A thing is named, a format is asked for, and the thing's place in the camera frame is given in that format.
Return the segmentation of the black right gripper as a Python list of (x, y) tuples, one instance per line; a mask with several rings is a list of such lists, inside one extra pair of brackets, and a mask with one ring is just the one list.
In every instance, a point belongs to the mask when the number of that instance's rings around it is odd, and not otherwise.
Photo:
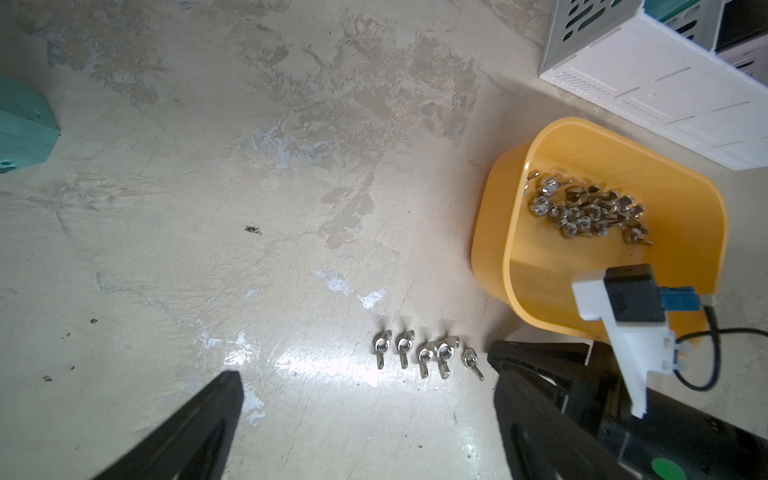
[[(584, 343), (491, 345), (488, 362), (505, 371), (494, 406), (514, 479), (631, 479), (625, 468), (642, 479), (767, 477), (766, 439), (652, 389), (638, 418), (610, 348), (601, 345), (596, 361), (589, 351)], [(513, 368), (571, 388), (569, 419)]]

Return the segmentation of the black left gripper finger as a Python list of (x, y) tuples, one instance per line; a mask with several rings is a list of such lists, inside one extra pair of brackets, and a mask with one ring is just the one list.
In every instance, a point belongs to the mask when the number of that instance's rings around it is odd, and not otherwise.
[(241, 376), (224, 371), (98, 479), (220, 479), (244, 401)]

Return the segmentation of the yellow oval storage tray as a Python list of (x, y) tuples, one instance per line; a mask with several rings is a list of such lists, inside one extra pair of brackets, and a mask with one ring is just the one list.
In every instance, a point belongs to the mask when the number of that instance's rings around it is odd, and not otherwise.
[[(531, 171), (588, 180), (633, 196), (644, 208), (648, 245), (629, 245), (618, 230), (565, 238), (532, 215)], [(704, 175), (621, 135), (576, 117), (547, 125), (492, 166), (480, 202), (471, 268), (481, 286), (526, 323), (605, 341), (603, 325), (583, 320), (572, 291), (585, 272), (649, 264), (659, 284), (718, 291), (728, 242), (728, 214)]]

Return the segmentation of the steel wing nut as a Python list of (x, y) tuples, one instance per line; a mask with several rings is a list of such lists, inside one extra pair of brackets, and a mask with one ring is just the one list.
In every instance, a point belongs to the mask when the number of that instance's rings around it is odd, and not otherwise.
[(372, 341), (372, 349), (376, 357), (378, 370), (384, 368), (384, 355), (389, 351), (392, 339), (392, 331), (387, 329), (380, 332)]
[(396, 352), (400, 361), (401, 368), (407, 370), (409, 368), (408, 355), (413, 347), (415, 339), (415, 331), (407, 330), (400, 334), (396, 340)]
[(443, 380), (451, 376), (449, 363), (453, 359), (456, 350), (460, 347), (461, 340), (458, 336), (451, 335), (439, 340), (436, 346), (436, 361), (440, 377)]
[(462, 363), (469, 369), (480, 381), (484, 380), (484, 375), (479, 369), (479, 359), (476, 351), (471, 347), (466, 347), (462, 353)]
[(433, 342), (423, 343), (417, 349), (416, 356), (419, 364), (420, 376), (422, 379), (427, 379), (429, 377), (429, 363), (434, 360), (435, 355), (435, 344)]

